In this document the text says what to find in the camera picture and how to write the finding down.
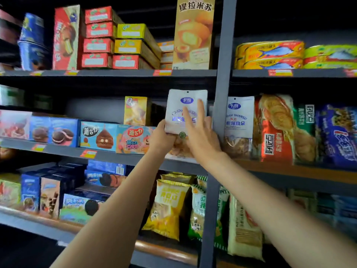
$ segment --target hand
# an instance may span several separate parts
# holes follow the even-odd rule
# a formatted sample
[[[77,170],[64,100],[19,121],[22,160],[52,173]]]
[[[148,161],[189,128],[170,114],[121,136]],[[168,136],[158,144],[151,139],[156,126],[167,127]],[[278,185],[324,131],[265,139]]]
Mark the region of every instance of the hand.
[[[202,100],[197,101],[197,108],[196,125],[192,122],[187,107],[183,108],[185,126],[189,136],[187,144],[196,161],[205,167],[208,159],[214,158],[221,151],[221,147],[217,134],[212,130],[212,118],[205,117]]]
[[[165,156],[173,148],[175,139],[175,135],[165,133],[165,119],[163,119],[150,136],[148,152],[156,152]]]

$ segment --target red box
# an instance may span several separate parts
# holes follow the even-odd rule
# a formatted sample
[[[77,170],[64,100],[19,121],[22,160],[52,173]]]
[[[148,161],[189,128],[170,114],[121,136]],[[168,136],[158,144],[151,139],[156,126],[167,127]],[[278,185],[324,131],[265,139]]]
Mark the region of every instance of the red box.
[[[112,68],[112,55],[109,53],[84,53],[82,67],[107,67]]]
[[[114,41],[111,39],[85,39],[84,52],[107,52],[113,54]]]
[[[87,24],[87,38],[111,37],[115,38],[117,25],[111,21]]]
[[[84,13],[79,5],[55,9],[53,70],[81,69],[84,36]]]
[[[153,68],[139,55],[114,55],[113,68],[119,70],[152,70]]]
[[[86,24],[104,21],[113,21],[116,24],[124,23],[111,6],[86,10]]]

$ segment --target red price tag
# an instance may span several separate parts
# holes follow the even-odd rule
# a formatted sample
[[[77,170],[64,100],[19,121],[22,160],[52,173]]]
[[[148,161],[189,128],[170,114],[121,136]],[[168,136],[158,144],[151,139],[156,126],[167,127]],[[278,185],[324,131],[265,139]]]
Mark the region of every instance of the red price tag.
[[[45,149],[46,145],[45,144],[35,144],[32,147],[33,151],[37,151],[37,152],[43,152],[43,150]]]
[[[33,71],[30,73],[31,76],[41,76],[44,70]]]
[[[154,70],[153,76],[171,76],[172,70]]]
[[[347,77],[357,77],[357,70],[346,68],[345,73]]]
[[[97,155],[96,151],[86,149],[85,151],[82,152],[82,155],[80,157],[87,158],[87,159],[94,159],[96,155]]]
[[[269,76],[293,76],[292,70],[268,70]]]
[[[76,76],[79,70],[66,70],[65,76]]]

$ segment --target shelf upright post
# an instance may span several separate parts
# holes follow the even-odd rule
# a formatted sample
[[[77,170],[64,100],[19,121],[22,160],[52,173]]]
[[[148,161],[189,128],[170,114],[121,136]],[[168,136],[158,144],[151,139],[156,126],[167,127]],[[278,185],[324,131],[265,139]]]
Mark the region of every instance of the shelf upright post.
[[[234,21],[237,0],[223,0],[220,51],[218,57],[215,106],[213,109],[213,130],[223,141],[226,123],[229,81],[231,76]],[[216,235],[217,203],[220,183],[208,174],[206,212],[203,225],[200,268],[215,268],[214,239]]]

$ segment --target person's right hand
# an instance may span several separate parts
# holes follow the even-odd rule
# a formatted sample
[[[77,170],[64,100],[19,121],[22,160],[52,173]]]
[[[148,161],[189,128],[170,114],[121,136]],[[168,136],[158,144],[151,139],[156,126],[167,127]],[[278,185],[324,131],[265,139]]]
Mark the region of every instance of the person's right hand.
[[[189,140],[187,142],[190,151],[196,161],[205,167],[209,158],[214,158],[221,151],[217,134],[212,130],[212,118],[205,117],[205,107],[202,100],[197,101],[196,125],[192,122],[189,110],[183,108],[185,126]]]

